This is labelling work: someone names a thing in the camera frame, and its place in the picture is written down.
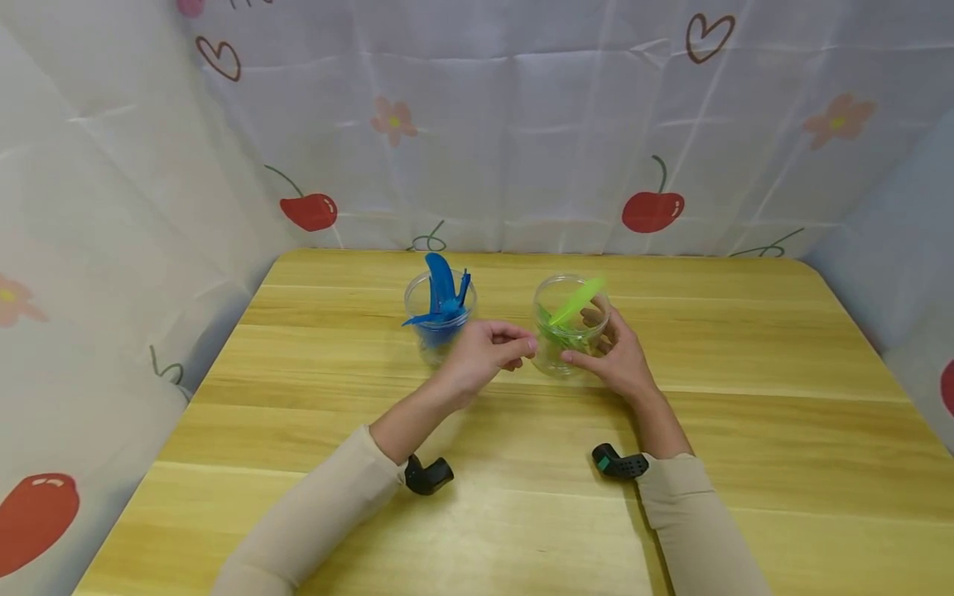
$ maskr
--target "fabric wall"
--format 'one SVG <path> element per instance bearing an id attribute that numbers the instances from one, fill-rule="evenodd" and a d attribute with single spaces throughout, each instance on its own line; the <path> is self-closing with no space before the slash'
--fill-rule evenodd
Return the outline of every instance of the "fabric wall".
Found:
<path id="1" fill-rule="evenodd" d="M 72 592 L 296 244 L 177 26 L 155 2 L 0 2 L 4 596 Z"/>
<path id="2" fill-rule="evenodd" d="M 70 593 L 282 252 L 802 256 L 951 107 L 952 24 L 941 0 L 0 3 L 0 595 Z"/>
<path id="3" fill-rule="evenodd" d="M 954 111 L 809 256 L 954 450 Z"/>
<path id="4" fill-rule="evenodd" d="M 177 5 L 318 246 L 799 257 L 954 96 L 941 0 Z"/>

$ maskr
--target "wooden table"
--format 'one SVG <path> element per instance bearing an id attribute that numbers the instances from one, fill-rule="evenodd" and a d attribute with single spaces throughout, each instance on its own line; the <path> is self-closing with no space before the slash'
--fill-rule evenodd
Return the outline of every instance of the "wooden table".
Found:
<path id="1" fill-rule="evenodd" d="M 529 323 L 536 284 L 605 276 L 777 595 L 950 594 L 954 464 L 821 277 L 782 259 L 448 255 L 479 312 Z M 96 557 L 82 596 L 205 595 L 259 516 L 427 375 L 404 319 L 413 253 L 280 258 Z M 594 379 L 502 374 L 420 451 L 456 480 L 402 489 L 304 594 L 667 592 L 637 450 Z"/>

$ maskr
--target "hand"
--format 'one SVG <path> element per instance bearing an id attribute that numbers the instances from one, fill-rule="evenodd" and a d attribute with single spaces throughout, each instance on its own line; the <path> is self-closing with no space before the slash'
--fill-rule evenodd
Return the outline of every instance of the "hand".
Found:
<path id="1" fill-rule="evenodd" d="M 536 355 L 533 334 L 501 320 L 475 319 L 464 325 L 433 382 L 442 385 L 457 409 L 467 407 L 501 370 L 514 371 Z"/>
<path id="2" fill-rule="evenodd" d="M 601 301 L 596 306 L 600 308 L 599 311 L 585 308 L 582 315 L 589 326 L 599 324 L 603 319 L 603 312 L 610 315 L 603 331 L 605 337 L 600 338 L 596 345 L 596 351 L 602 358 L 568 350 L 560 355 L 563 361 L 592 372 L 630 403 L 658 395 L 659 388 L 656 387 L 653 373 L 646 362 L 646 354 L 643 352 L 643 346 L 639 344 L 639 337 L 608 301 Z"/>

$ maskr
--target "sleeve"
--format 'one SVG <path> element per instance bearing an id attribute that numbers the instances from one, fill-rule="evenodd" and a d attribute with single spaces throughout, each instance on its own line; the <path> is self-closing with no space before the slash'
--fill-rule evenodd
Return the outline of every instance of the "sleeve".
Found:
<path id="1" fill-rule="evenodd" d="M 404 466 L 367 426 L 265 514 L 222 566 L 212 596 L 290 596 L 363 519 L 404 483 Z"/>
<path id="2" fill-rule="evenodd" d="M 662 545 L 676 596 L 767 596 L 772 592 L 702 462 L 646 455 L 636 479 L 646 517 Z"/>

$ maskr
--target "curtain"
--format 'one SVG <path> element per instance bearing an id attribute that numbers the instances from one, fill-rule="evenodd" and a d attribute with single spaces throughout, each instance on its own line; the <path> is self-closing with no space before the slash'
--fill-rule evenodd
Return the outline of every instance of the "curtain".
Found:
<path id="1" fill-rule="evenodd" d="M 0 3 L 0 594 L 69 594 L 296 245 L 174 5 Z"/>
<path id="2" fill-rule="evenodd" d="M 954 91 L 941 0 L 177 6 L 317 246 L 799 257 Z"/>
<path id="3" fill-rule="evenodd" d="M 954 111 L 808 257 L 954 451 Z"/>

